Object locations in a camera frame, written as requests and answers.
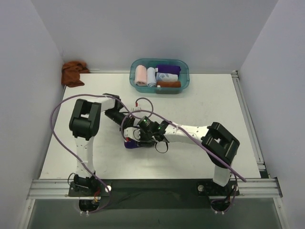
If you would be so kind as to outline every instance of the orange cloth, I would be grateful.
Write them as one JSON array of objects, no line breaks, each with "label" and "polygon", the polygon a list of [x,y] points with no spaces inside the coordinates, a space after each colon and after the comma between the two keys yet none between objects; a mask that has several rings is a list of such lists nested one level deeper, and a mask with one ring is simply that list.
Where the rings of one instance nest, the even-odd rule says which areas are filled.
[{"label": "orange cloth", "polygon": [[65,63],[61,69],[61,84],[68,87],[85,85],[80,81],[80,73],[90,73],[84,61],[70,61]]},{"label": "orange cloth", "polygon": [[181,82],[165,82],[165,81],[157,81],[157,87],[181,87]]}]

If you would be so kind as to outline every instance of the white table surface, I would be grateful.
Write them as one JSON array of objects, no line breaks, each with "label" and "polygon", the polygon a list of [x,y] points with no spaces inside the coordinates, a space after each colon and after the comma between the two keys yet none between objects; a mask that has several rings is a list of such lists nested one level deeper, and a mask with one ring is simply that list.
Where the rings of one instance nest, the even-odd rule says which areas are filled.
[{"label": "white table surface", "polygon": [[[246,178],[260,177],[231,75],[191,74],[189,87],[176,95],[139,93],[130,86],[127,73],[82,74],[81,80],[85,85],[66,88],[64,98],[83,93],[111,93],[119,95],[131,108],[135,99],[147,97],[155,112],[176,123],[194,126],[221,123],[241,143],[233,168]],[[76,145],[69,121],[76,99],[61,106],[55,125],[59,138],[74,151]],[[146,101],[140,101],[139,106],[150,110]],[[160,122],[159,118],[151,119]],[[170,143],[166,154],[154,148],[126,149],[119,126],[104,114],[93,150],[94,167],[102,179],[212,178],[214,174],[214,164],[195,145]],[[67,179],[75,170],[76,159],[52,137],[40,179]]]}]

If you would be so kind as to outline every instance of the gray floor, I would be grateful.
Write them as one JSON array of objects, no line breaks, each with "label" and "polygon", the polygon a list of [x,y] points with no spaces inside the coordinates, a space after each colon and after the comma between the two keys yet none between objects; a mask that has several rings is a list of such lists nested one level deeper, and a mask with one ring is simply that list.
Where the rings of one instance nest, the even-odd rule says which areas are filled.
[{"label": "gray floor", "polygon": [[29,229],[277,229],[281,228],[272,199],[237,199],[225,215],[210,209],[105,210],[80,216],[75,200],[37,200]]}]

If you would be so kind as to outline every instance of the teal plastic bin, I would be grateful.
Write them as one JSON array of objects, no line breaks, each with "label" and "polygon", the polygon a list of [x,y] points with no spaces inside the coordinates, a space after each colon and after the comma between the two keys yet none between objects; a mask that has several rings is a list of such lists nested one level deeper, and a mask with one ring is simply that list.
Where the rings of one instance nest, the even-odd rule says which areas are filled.
[{"label": "teal plastic bin", "polygon": [[[180,88],[171,87],[148,87],[148,86],[138,86],[134,83],[135,79],[135,69],[138,65],[143,65],[146,68],[155,68],[158,64],[169,64],[180,66],[181,71],[178,80],[181,82]],[[178,94],[182,92],[190,83],[189,67],[183,61],[179,60],[169,60],[169,59],[138,59],[132,63],[129,75],[130,84],[141,93],[157,93],[157,94]]]}]

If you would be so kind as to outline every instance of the purple object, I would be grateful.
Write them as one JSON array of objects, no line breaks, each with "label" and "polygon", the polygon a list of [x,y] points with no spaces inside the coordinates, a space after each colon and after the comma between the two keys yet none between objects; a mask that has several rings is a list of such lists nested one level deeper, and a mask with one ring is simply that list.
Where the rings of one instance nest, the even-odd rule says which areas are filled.
[{"label": "purple object", "polygon": [[158,64],[157,67],[159,73],[170,73],[174,75],[180,74],[181,68],[177,65]]},{"label": "purple object", "polygon": [[124,146],[126,149],[135,149],[139,148],[137,141],[130,139],[128,142],[124,142]]}]

